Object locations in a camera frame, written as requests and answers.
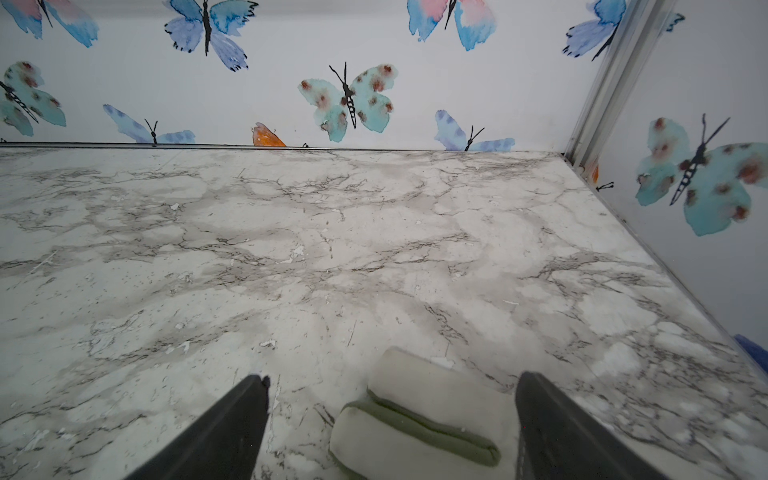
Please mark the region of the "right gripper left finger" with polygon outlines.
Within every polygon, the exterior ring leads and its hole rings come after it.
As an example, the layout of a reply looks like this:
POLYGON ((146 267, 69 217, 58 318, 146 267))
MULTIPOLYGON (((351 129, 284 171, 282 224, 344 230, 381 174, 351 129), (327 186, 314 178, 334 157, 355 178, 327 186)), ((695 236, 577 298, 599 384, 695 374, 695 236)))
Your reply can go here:
POLYGON ((130 479, 249 479, 269 419, 270 378, 232 387, 130 479))

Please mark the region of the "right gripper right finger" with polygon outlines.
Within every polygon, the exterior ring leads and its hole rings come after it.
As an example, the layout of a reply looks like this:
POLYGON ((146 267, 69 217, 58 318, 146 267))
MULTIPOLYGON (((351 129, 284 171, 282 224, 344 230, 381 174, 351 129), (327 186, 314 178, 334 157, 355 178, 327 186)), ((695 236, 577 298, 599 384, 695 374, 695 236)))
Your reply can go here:
POLYGON ((518 479, 664 479, 543 374, 525 371, 516 391, 518 479))

